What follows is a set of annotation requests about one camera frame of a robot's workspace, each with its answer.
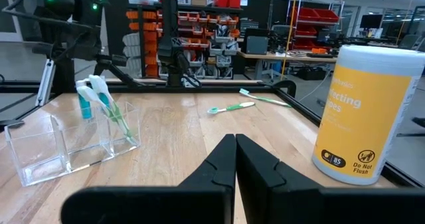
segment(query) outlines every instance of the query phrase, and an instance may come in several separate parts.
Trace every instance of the white lid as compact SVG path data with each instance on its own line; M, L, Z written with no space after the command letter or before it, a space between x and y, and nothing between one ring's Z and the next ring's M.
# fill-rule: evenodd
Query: white lid
M337 64L377 74L420 76L425 66L425 53L384 47L344 45Z
M83 86L87 86L87 82L85 80L79 80L77 82L75 82L75 87L83 87Z

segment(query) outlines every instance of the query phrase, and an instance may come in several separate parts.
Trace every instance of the disinfecting wipes canister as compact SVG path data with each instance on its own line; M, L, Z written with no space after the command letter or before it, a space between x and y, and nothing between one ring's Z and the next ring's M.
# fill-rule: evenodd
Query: disinfecting wipes canister
M424 64L425 54L417 51L343 46L313 163L339 181L376 182Z

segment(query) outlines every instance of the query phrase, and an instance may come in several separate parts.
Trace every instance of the clear acrylic organizer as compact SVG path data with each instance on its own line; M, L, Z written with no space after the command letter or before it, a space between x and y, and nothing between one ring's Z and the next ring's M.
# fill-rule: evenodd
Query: clear acrylic organizer
M128 125L128 136L114 122L117 117L108 118L99 106L5 127L6 142L22 185L88 168L139 147L139 110L128 102L117 105ZM92 117L83 119L82 111L91 112Z

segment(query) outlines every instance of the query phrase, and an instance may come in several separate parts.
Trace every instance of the workbench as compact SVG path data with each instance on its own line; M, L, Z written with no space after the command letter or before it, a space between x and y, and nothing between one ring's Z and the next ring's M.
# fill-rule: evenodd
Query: workbench
M279 100L277 94L257 94ZM237 93L112 94L140 109L141 147L69 175L22 187L0 134L0 223L60 223L60 208L75 191L103 185L178 185L225 134L245 134L300 173L327 187L352 187L321 173L312 163L318 127L295 108L255 100L251 108L207 114L213 106L253 101ZM42 116L79 108L76 94L61 94L28 115ZM394 187L384 177L373 187ZM246 223L238 186L234 222Z
M244 57L244 58L253 58L257 60L256 66L255 66L255 75L254 75L254 79L256 80L261 80L262 79L262 75L267 73L270 73L270 76L272 77L273 80L273 76L277 75L279 76L280 74L278 74L276 71L273 70L272 67L270 67L270 69L268 71L263 71L263 64L262 61L266 61L266 62L270 62L270 61L283 61L285 59L284 55L277 55L277 54L272 54L270 52L267 52L266 55L249 55L246 54L242 51L238 51L238 55ZM296 56L290 56L290 55L286 55L286 60L287 61L298 61L298 62L326 62L326 63L336 63L337 62L337 58L311 58L311 57L307 57L307 56L301 56L301 57L296 57Z

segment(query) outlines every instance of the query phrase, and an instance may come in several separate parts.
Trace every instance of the toothbrush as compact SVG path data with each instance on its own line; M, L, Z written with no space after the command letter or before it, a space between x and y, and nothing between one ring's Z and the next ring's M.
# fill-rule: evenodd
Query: toothbrush
M96 91L96 93L98 94L105 95L106 98L108 99L109 105L107 104L106 105L109 106L108 108L110 108L109 117L111 118L111 120L114 122L117 122L118 125L120 125L123 132L124 130L129 132L128 125L122 117L120 108L118 108L118 105L116 104L115 100L112 98L112 95L109 93L108 85L106 84L105 80L103 78L100 78L100 76L98 75L91 75L91 74L88 76L88 78L90 79L90 84L92 84L93 90Z
M265 101L265 102L271 102L272 104L279 104L279 105L285 106L287 108L291 108L291 106L289 104L285 103L285 102L280 102L280 101L277 101L277 100L272 100L271 98L257 97L257 96L251 95L249 91L247 91L247 90L245 90L243 88L241 88L239 90L239 93L241 93L241 94L243 94L245 96L248 96L250 98L255 98L257 100L261 100L261 101Z
M209 114L218 114L219 112L226 112L226 111L232 111L232 110L237 110L237 109L241 109L241 108L247 108L247 107L251 107L253 105L255 105L254 102L245 102L245 103L242 103L242 104L229 106L229 107L223 108L223 109L210 108L207 112Z
M131 138L131 132L128 128L128 125L126 124L126 121L124 121L120 109L117 107L117 105L114 103L115 109L109 109L100 99L99 96L94 90L87 86L82 86L77 88L77 93L81 95L85 100L96 102L102 107L102 110L107 114L108 118L110 118L113 122L116 122L118 126L120 127L121 131L124 133L126 138Z

